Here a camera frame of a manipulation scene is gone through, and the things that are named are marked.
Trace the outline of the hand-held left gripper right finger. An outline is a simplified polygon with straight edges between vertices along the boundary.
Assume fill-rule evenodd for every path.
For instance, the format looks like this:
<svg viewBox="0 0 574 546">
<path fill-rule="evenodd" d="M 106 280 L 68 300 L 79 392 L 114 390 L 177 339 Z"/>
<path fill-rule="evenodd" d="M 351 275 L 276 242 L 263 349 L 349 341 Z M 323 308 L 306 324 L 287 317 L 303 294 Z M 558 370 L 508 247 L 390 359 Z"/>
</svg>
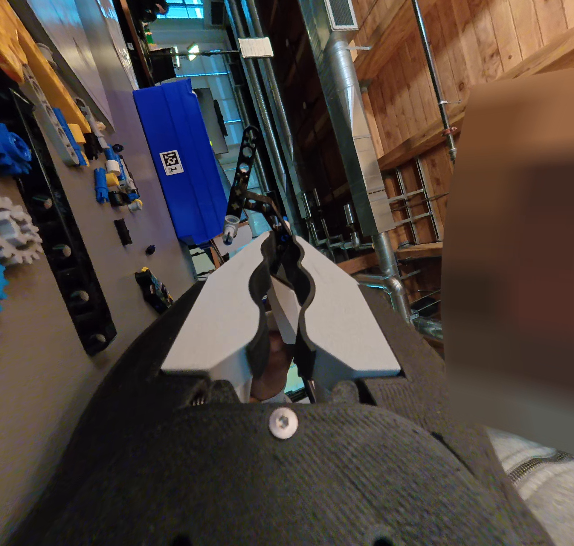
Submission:
<svg viewBox="0 0 574 546">
<path fill-rule="evenodd" d="M 298 330 L 311 379 L 331 391 L 342 381 L 398 376 L 401 366 L 359 284 L 301 237 L 293 243 L 310 283 Z"/>
</svg>

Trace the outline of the black lego beam assembly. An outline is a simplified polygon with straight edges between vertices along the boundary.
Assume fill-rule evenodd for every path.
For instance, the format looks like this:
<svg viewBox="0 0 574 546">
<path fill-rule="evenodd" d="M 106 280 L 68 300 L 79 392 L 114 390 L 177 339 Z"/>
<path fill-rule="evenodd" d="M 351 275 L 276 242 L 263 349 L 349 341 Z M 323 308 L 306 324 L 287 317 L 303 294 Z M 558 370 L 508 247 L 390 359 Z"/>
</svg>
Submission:
<svg viewBox="0 0 574 546">
<path fill-rule="evenodd" d="M 299 304 L 305 303 L 312 288 L 311 278 L 304 273 L 300 265 L 303 251 L 297 246 L 295 236 L 280 214 L 275 201 L 269 196 L 248 190 L 260 138 L 261 132 L 255 126 L 249 125 L 243 131 L 222 231 L 224 245 L 230 246 L 237 235 L 240 218 L 245 210 L 261 213 L 271 227 L 271 232 L 259 251 L 259 257 L 255 259 L 254 270 L 248 275 L 248 295 L 257 309 L 255 335 L 246 346 L 246 358 L 254 378 L 262 376 L 269 359 L 269 326 L 263 297 L 271 288 L 272 275 L 277 275 L 280 268 L 284 269 L 288 286 L 295 291 Z"/>
</svg>

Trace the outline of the black yellow lego piece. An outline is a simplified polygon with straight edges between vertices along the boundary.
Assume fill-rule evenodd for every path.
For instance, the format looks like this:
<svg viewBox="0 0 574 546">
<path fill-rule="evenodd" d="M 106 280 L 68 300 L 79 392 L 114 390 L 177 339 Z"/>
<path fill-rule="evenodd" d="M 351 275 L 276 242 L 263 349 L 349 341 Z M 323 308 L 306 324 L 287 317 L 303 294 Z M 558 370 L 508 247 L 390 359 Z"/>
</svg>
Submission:
<svg viewBox="0 0 574 546">
<path fill-rule="evenodd" d="M 165 313 L 174 304 L 174 299 L 166 286 L 154 276 L 149 268 L 144 267 L 135 272 L 134 278 L 145 302 L 159 315 Z"/>
</svg>

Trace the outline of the long black lego beam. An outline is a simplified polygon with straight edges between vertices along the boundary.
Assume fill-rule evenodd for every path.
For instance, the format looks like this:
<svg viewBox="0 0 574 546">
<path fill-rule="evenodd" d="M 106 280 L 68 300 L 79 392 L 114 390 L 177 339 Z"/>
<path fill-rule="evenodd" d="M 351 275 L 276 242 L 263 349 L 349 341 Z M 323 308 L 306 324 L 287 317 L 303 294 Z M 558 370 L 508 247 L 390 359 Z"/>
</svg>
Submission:
<svg viewBox="0 0 574 546">
<path fill-rule="evenodd" d="M 37 123 L 30 100 L 15 84 L 1 87 L 1 122 L 30 149 L 30 171 L 15 177 L 39 228 L 42 249 L 86 354 L 96 356 L 117 335 L 95 268 Z"/>
</svg>

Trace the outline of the black blue lego connector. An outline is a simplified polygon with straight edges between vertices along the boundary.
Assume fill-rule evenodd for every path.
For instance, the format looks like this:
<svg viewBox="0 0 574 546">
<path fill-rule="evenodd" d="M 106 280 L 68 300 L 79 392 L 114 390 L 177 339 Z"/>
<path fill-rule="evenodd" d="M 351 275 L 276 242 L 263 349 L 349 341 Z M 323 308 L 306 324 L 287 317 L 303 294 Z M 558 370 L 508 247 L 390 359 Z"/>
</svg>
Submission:
<svg viewBox="0 0 574 546">
<path fill-rule="evenodd" d="M 135 181 L 130 173 L 127 164 L 121 154 L 116 154 L 119 160 L 120 166 L 120 176 L 119 176 L 119 188 L 120 191 L 127 195 L 130 201 L 134 201 L 140 198 L 139 191 L 135 184 Z"/>
</svg>

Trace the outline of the grey lego gear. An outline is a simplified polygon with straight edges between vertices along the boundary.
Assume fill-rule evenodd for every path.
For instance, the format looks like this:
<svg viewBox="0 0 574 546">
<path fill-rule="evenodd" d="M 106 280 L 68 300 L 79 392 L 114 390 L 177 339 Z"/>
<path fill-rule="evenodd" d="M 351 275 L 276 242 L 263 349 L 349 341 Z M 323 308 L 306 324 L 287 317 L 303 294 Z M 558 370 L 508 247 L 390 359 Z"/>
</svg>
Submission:
<svg viewBox="0 0 574 546">
<path fill-rule="evenodd" d="M 1 265 L 30 265 L 43 254 L 39 228 L 10 198 L 1 197 Z"/>
</svg>

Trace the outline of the blue lego beam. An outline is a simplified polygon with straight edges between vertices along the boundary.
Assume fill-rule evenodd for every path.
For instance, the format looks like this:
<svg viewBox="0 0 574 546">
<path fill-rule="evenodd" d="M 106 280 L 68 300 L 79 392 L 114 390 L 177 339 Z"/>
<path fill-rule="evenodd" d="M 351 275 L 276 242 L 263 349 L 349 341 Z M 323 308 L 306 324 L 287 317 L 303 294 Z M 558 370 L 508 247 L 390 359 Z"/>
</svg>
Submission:
<svg viewBox="0 0 574 546">
<path fill-rule="evenodd" d="M 80 145 L 76 142 L 73 133 L 71 132 L 68 123 L 65 121 L 65 118 L 61 110 L 57 107 L 53 107 L 52 111 L 58 124 L 58 130 L 63 133 L 62 141 L 64 142 L 67 148 L 71 148 L 71 153 L 74 154 L 75 158 L 74 163 L 70 165 L 89 167 L 90 164 L 88 163 Z"/>
</svg>

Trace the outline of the yellow lego panel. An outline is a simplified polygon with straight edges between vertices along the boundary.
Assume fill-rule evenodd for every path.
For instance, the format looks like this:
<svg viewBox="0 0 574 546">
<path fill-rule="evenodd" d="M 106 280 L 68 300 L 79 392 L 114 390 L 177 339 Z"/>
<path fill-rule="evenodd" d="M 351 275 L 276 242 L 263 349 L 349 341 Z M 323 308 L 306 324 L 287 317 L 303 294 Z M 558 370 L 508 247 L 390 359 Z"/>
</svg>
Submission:
<svg viewBox="0 0 574 546">
<path fill-rule="evenodd" d="M 1 0 L 1 69 L 18 84 L 24 82 L 24 67 L 31 69 L 48 104 L 61 110 L 67 123 L 76 124 L 83 134 L 91 133 L 60 78 L 34 42 L 8 0 Z"/>
</svg>

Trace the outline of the white knit sweater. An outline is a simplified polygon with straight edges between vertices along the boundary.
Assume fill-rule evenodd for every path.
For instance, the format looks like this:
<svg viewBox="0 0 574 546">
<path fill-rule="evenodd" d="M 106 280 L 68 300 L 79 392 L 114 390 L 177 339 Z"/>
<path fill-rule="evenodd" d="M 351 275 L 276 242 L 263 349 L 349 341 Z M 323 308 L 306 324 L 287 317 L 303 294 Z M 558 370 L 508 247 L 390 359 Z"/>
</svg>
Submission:
<svg viewBox="0 0 574 546">
<path fill-rule="evenodd" d="M 521 499 L 555 545 L 573 545 L 573 455 L 487 428 L 494 451 Z"/>
</svg>

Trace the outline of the metal sprinkler pipe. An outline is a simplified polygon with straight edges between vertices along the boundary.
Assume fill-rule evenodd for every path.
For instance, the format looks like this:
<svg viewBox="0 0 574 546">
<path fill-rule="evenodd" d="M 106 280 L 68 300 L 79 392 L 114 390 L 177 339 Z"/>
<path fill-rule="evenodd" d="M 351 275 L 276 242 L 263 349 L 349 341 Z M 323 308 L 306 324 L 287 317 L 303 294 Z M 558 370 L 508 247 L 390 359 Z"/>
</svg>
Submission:
<svg viewBox="0 0 574 546">
<path fill-rule="evenodd" d="M 437 105 L 439 108 L 440 119 L 441 119 L 442 128 L 443 128 L 442 136 L 447 141 L 449 158 L 450 158 L 451 162 L 454 164 L 456 161 L 457 148 L 456 148 L 455 140 L 454 140 L 454 128 L 452 127 L 450 120 L 449 120 L 449 116 L 447 114 L 447 109 L 446 109 L 447 101 L 445 100 L 445 98 L 442 94 L 441 84 L 440 84 L 440 80 L 439 80 L 439 77 L 438 77 L 438 74 L 436 71 L 436 66 L 434 63 L 434 56 L 433 56 L 432 48 L 430 45 L 430 40 L 428 37 L 427 28 L 426 28 L 426 24 L 425 24 L 423 15 L 422 15 L 422 10 L 420 7 L 419 0 L 410 0 L 410 1 L 412 3 L 416 24 L 417 24 L 419 34 L 420 34 L 422 48 L 423 48 L 425 59 L 427 62 L 427 67 L 429 70 L 430 79 L 432 82 L 432 87 L 433 87 L 434 94 L 436 96 L 436 102 L 437 102 Z"/>
</svg>

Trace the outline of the ceiling light panel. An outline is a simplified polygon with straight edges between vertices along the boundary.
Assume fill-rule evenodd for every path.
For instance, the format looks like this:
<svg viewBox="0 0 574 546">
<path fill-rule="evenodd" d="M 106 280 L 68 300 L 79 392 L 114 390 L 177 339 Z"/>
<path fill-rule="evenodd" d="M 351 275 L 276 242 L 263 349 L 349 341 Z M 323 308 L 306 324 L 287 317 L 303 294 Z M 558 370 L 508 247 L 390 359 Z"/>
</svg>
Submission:
<svg viewBox="0 0 574 546">
<path fill-rule="evenodd" d="M 269 37 L 238 38 L 241 57 L 244 59 L 269 59 L 274 50 Z"/>
</svg>

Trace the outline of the white vent grille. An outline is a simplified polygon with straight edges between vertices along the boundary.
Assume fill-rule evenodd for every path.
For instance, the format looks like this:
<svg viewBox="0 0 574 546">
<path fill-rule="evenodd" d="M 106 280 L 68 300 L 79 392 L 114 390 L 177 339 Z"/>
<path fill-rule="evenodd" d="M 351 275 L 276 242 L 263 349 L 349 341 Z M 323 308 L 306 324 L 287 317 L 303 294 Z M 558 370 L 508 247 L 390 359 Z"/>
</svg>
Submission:
<svg viewBox="0 0 574 546">
<path fill-rule="evenodd" d="M 329 25 L 333 31 L 354 32 L 358 30 L 352 0 L 324 0 Z"/>
</svg>

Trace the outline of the grey board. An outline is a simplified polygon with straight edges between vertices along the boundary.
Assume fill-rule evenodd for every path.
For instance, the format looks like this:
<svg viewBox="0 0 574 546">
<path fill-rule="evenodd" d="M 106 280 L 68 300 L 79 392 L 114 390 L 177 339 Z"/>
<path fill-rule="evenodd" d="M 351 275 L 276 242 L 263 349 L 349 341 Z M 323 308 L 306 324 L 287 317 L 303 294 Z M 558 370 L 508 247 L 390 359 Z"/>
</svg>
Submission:
<svg viewBox="0 0 574 546">
<path fill-rule="evenodd" d="M 52 53 L 72 96 L 116 134 L 142 136 L 138 89 L 112 0 L 8 0 L 36 43 Z"/>
</svg>

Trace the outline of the metal wall rack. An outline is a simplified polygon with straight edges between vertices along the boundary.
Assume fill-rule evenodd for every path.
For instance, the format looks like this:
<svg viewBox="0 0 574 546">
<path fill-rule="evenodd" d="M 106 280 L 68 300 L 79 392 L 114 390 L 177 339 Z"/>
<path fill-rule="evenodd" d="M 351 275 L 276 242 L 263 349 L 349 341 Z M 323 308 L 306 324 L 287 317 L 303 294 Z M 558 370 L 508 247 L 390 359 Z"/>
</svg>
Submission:
<svg viewBox="0 0 574 546">
<path fill-rule="evenodd" d="M 439 201 L 419 156 L 382 173 L 395 227 L 390 233 L 398 249 L 443 240 Z"/>
</svg>

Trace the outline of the metal air duct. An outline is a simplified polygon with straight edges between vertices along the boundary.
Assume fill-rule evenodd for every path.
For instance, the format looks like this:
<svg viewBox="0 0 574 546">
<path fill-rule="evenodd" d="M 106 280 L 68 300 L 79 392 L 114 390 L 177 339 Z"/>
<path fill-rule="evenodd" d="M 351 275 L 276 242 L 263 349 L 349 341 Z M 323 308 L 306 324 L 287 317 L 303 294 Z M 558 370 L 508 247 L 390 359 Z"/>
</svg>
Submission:
<svg viewBox="0 0 574 546">
<path fill-rule="evenodd" d="M 349 49 L 355 32 L 333 31 L 324 0 L 298 0 L 362 234 L 370 237 L 393 308 L 412 325 L 389 231 L 395 227 Z"/>
</svg>

